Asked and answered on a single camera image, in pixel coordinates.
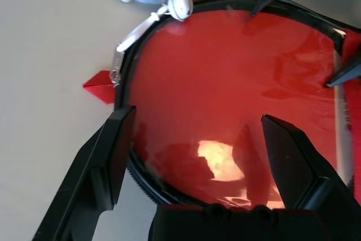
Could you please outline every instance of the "black plastic mount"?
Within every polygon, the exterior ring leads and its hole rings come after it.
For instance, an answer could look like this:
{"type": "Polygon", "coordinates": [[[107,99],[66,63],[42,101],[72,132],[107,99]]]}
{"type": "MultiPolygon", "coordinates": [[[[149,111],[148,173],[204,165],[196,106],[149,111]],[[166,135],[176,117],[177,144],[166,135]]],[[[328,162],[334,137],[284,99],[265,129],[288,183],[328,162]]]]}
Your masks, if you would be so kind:
{"type": "Polygon", "coordinates": [[[113,210],[123,183],[135,107],[114,111],[83,145],[33,240],[91,240],[101,213],[113,210]]]}
{"type": "Polygon", "coordinates": [[[212,204],[159,205],[148,241],[330,241],[316,212],[269,210],[259,205],[251,211],[227,210],[212,204]]]}
{"type": "Polygon", "coordinates": [[[361,240],[361,207],[306,134],[262,117],[268,160],[286,209],[315,211],[332,240],[361,240]]]}

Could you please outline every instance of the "red plastic film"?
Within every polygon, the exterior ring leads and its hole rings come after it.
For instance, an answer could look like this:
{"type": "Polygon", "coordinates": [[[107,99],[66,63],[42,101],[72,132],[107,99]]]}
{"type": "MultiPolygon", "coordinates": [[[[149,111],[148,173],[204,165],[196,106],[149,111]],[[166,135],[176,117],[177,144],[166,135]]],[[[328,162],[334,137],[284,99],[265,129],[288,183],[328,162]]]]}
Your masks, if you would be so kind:
{"type": "Polygon", "coordinates": [[[207,203],[282,207],[261,116],[306,132],[336,167],[333,42],[291,19],[246,11],[193,14],[146,43],[130,104],[148,169],[207,203]]]}
{"type": "MultiPolygon", "coordinates": [[[[342,48],[342,61],[346,62],[350,59],[360,45],[361,34],[347,30],[342,48]]],[[[358,203],[361,204],[361,85],[359,79],[345,82],[344,89],[352,131],[355,171],[354,194],[358,203]]]]}

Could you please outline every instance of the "black lens frame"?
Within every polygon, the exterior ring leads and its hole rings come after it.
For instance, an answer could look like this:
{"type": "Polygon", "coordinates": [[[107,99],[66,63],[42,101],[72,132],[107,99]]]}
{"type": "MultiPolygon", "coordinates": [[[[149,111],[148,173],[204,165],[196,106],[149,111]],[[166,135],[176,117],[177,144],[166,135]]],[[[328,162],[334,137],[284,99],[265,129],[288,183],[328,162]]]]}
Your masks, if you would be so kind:
{"type": "MultiPolygon", "coordinates": [[[[195,14],[198,12],[229,9],[251,11],[256,0],[194,0],[193,3],[193,13],[195,14]]],[[[317,14],[289,0],[274,0],[262,12],[289,18],[318,30],[334,42],[334,48],[339,53],[341,53],[342,50],[344,37],[336,31],[336,29],[342,30],[348,28],[360,32],[360,29],[317,14]]],[[[162,16],[160,21],[155,22],[145,34],[125,52],[121,69],[122,80],[116,88],[115,110],[128,104],[131,79],[144,45],[155,31],[174,20],[170,15],[162,16]]],[[[165,181],[162,181],[161,178],[155,176],[154,173],[147,169],[134,148],[130,151],[127,168],[138,185],[156,204],[206,205],[203,201],[182,193],[165,181]]]]}

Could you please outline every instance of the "red tab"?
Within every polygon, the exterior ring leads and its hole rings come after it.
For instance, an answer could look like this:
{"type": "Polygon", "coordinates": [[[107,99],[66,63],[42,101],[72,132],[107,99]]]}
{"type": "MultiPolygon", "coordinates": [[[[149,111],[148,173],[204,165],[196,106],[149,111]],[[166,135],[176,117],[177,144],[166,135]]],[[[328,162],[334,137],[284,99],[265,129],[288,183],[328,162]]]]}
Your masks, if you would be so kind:
{"type": "MultiPolygon", "coordinates": [[[[346,62],[356,53],[361,44],[361,33],[346,30],[346,38],[342,48],[342,62],[346,62]]],[[[351,131],[354,151],[355,183],[354,195],[361,204],[361,85],[359,79],[344,83],[345,97],[350,113],[351,131]]]]}
{"type": "Polygon", "coordinates": [[[109,78],[109,71],[100,71],[89,79],[83,88],[106,104],[115,102],[115,88],[109,78]]]}

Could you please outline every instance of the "white table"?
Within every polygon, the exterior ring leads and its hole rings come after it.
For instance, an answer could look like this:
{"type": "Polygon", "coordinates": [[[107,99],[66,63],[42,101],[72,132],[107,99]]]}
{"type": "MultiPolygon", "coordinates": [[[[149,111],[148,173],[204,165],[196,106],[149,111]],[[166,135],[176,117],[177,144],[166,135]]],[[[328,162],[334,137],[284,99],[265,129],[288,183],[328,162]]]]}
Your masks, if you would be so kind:
{"type": "MultiPolygon", "coordinates": [[[[361,27],[361,0],[294,0],[361,27]]],[[[82,89],[155,6],[0,0],[0,236],[30,240],[79,148],[112,110],[82,89]]],[[[155,205],[127,174],[93,240],[147,240],[155,205]]]]}

